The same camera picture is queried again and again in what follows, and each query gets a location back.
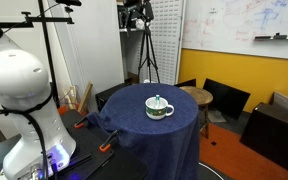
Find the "black stand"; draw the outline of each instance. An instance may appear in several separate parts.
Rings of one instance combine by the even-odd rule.
[[[67,6],[74,5],[74,6],[81,6],[82,3],[79,0],[56,0],[57,3],[63,3]],[[45,46],[46,46],[46,52],[48,57],[48,63],[50,67],[50,73],[52,78],[51,88],[53,93],[53,99],[56,103],[56,106],[60,107],[60,102],[58,98],[58,91],[57,91],[57,83],[55,78],[55,72],[54,72],[54,66],[53,66],[53,60],[52,60],[52,53],[51,53],[51,47],[48,37],[48,31],[46,22],[67,22],[68,24],[74,24],[72,21],[72,18],[58,18],[58,17],[45,17],[45,11],[43,6],[43,0],[38,0],[38,6],[40,11],[40,17],[29,17],[30,12],[22,12],[22,14],[25,15],[26,22],[19,22],[19,23],[13,23],[13,22],[2,22],[0,23],[0,28],[31,28],[34,27],[32,22],[41,22],[43,27],[43,34],[44,34],[44,40],[45,40]],[[70,13],[73,12],[72,9],[66,7],[66,12]]]
[[[146,41],[146,58],[142,62],[143,49],[144,49],[144,42],[145,41]],[[150,58],[150,47],[151,47],[151,51],[152,51],[152,55],[153,55],[153,61]],[[152,76],[151,76],[151,64],[152,64],[154,69],[155,69],[155,71],[156,71],[158,83],[160,83],[160,77],[158,75],[158,67],[157,67],[157,64],[156,64],[155,53],[154,53],[154,48],[153,48],[153,43],[152,43],[152,38],[151,38],[151,31],[150,31],[147,23],[145,23],[145,31],[143,32],[140,63],[138,65],[138,77],[140,77],[141,68],[143,67],[145,62],[147,62],[150,82],[152,81]]]

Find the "whiteboard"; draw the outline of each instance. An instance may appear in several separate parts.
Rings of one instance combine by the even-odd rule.
[[[183,48],[288,59],[288,0],[187,0]]]

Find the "tripod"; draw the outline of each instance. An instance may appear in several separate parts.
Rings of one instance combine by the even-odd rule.
[[[146,58],[142,62],[143,49],[144,49],[144,42],[145,41],[146,41]],[[152,51],[152,55],[153,55],[153,61],[150,57],[150,47],[151,47],[151,51]],[[141,68],[144,66],[145,62],[147,62],[150,82],[152,81],[152,76],[151,76],[151,64],[152,64],[152,66],[154,67],[154,69],[156,71],[158,83],[160,83],[160,77],[158,75],[158,67],[156,64],[155,53],[154,53],[154,48],[153,48],[153,43],[152,43],[152,38],[151,38],[151,31],[150,31],[149,27],[147,26],[147,23],[145,23],[145,30],[143,32],[143,37],[142,37],[140,62],[138,65],[138,77],[140,77]]]
[[[151,31],[150,31],[150,28],[148,26],[149,22],[152,19],[154,19],[152,7],[151,7],[151,4],[150,4],[149,0],[145,1],[144,8],[146,10],[146,15],[144,16],[146,21],[144,22],[145,29],[144,29],[143,37],[142,37],[140,62],[139,62],[139,65],[138,65],[138,74],[137,75],[138,75],[138,77],[140,77],[141,68],[144,66],[145,62],[147,62],[150,82],[152,82],[152,76],[151,76],[151,64],[152,64],[152,66],[154,67],[154,69],[156,71],[158,83],[160,83],[160,77],[158,75],[158,67],[157,67],[157,63],[156,63],[156,59],[155,59],[155,53],[154,53],[154,48],[153,48],[153,43],[152,43],[152,38],[151,38]],[[144,49],[144,42],[145,41],[146,41],[146,58],[142,62],[143,49]],[[152,61],[152,59],[150,57],[150,47],[151,47],[151,51],[152,51],[152,55],[153,55],[153,61]]]

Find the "white wall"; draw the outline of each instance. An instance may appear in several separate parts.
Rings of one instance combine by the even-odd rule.
[[[44,9],[47,9],[48,3],[44,1]],[[0,22],[22,22],[24,16],[21,11],[29,11],[32,16],[39,15],[37,0],[0,0]],[[62,90],[71,86],[70,77],[67,71],[66,63],[63,57],[61,46],[58,41],[57,33],[53,23],[48,23],[49,39],[52,51],[52,58],[57,81],[59,95],[62,96]],[[37,56],[47,69],[49,69],[44,35],[41,23],[34,23],[34,28],[10,30],[7,35],[15,41],[21,48]],[[0,116],[0,129],[6,138],[18,134],[13,123],[4,116]]]
[[[86,0],[72,7],[74,25],[56,24],[72,83],[82,94],[93,83],[89,110],[97,111],[94,95],[124,82],[115,0]],[[63,9],[52,9],[63,16]]]

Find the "metal pole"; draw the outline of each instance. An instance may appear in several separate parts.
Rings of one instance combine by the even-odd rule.
[[[59,108],[59,100],[58,100],[58,92],[57,92],[57,87],[56,87],[56,78],[55,78],[55,73],[54,73],[54,66],[53,66],[53,60],[52,60],[52,53],[51,53],[51,48],[50,48],[50,41],[48,38],[48,32],[47,32],[47,26],[45,22],[45,14],[44,14],[44,6],[43,6],[43,0],[38,0],[38,6],[40,9],[40,14],[41,14],[41,20],[42,20],[42,27],[43,27],[43,34],[44,34],[44,39],[45,39],[45,45],[46,45],[46,52],[47,52],[47,57],[48,57],[48,63],[50,66],[50,72],[51,72],[51,78],[52,78],[52,93],[53,93],[53,99],[56,102],[56,106]]]

